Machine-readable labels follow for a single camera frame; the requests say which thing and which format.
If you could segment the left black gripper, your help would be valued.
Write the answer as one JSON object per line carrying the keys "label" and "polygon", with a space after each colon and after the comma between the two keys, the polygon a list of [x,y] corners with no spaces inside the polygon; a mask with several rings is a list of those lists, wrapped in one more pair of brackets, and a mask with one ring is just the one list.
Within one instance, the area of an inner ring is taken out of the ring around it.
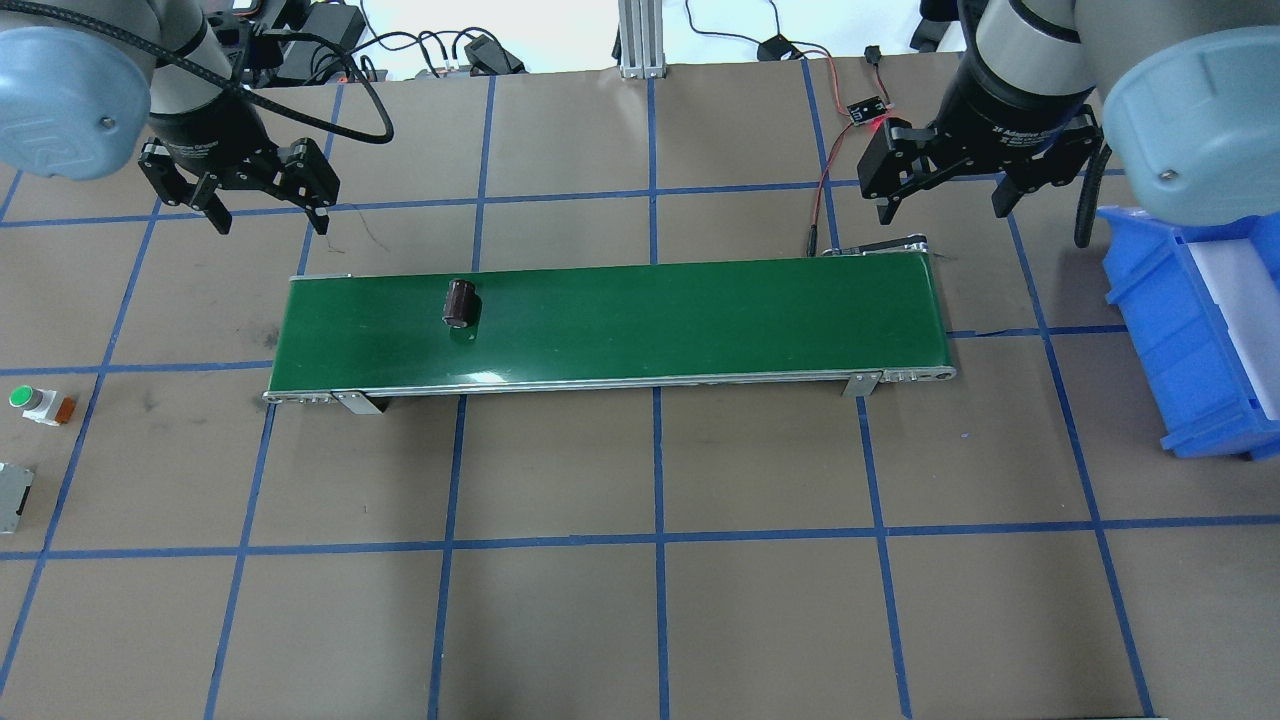
{"label": "left black gripper", "polygon": [[[138,167],[163,204],[186,206],[219,234],[229,234],[233,219],[218,196],[219,186],[257,190],[301,208],[314,232],[328,234],[340,179],[325,152],[311,138],[279,147],[255,106],[239,95],[224,90],[201,108],[151,111],[150,128],[155,142],[143,143]],[[180,168],[197,181],[187,179]]]}

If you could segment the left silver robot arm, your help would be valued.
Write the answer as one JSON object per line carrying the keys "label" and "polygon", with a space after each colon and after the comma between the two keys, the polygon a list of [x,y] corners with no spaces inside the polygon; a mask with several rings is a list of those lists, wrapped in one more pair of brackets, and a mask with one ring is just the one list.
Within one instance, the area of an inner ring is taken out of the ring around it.
{"label": "left silver robot arm", "polygon": [[247,3],[3,4],[1,155],[24,173],[96,181],[134,161],[157,200],[227,234],[221,191],[265,193],[305,211],[315,232],[340,182],[310,138],[274,142],[260,105],[232,91],[284,60],[275,27]]}

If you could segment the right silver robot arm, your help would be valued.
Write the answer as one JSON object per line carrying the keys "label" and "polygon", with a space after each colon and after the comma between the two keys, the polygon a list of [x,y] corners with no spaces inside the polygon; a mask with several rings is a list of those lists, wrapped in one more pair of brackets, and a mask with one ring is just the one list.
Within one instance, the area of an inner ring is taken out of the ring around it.
{"label": "right silver robot arm", "polygon": [[909,196],[1001,174],[1006,217],[1101,147],[1162,222],[1277,211],[1275,1],[950,1],[966,50],[936,118],[891,118],[858,163],[881,223]]}

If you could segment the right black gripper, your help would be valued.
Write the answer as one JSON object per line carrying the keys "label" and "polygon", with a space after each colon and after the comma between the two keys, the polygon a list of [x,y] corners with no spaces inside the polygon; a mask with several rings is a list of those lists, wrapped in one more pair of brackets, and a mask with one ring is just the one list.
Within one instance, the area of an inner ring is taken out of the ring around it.
{"label": "right black gripper", "polygon": [[[1039,187],[1070,184],[1100,154],[1103,131],[1085,100],[1093,86],[1080,44],[974,41],[943,96],[934,128],[887,118],[858,161],[861,196],[890,224],[904,199],[945,178],[1005,170],[992,193],[1009,217]],[[931,150],[934,145],[934,163]]]}

